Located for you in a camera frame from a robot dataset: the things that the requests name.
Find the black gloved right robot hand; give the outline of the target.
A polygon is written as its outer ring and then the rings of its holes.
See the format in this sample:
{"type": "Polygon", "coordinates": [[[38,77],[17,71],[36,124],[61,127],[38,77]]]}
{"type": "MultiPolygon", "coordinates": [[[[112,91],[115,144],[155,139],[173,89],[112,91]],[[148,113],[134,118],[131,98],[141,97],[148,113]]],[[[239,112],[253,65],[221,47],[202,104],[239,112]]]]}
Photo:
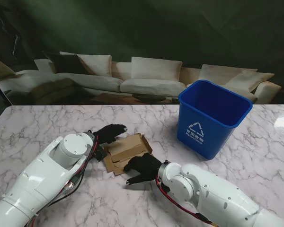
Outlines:
{"type": "Polygon", "coordinates": [[[126,184],[132,185],[155,180],[161,165],[162,163],[150,153],[145,153],[143,156],[134,156],[125,165],[124,172],[134,170],[139,175],[128,179],[126,184]]]}

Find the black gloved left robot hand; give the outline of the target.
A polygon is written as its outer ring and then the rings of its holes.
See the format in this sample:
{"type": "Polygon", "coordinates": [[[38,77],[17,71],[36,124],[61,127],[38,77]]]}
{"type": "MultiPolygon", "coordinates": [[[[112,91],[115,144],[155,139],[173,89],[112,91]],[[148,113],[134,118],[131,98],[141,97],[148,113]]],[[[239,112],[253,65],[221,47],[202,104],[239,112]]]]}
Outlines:
{"type": "Polygon", "coordinates": [[[116,141],[115,138],[125,132],[127,132],[127,127],[125,125],[110,124],[92,133],[95,137],[97,137],[99,144],[109,144],[116,141]]]}

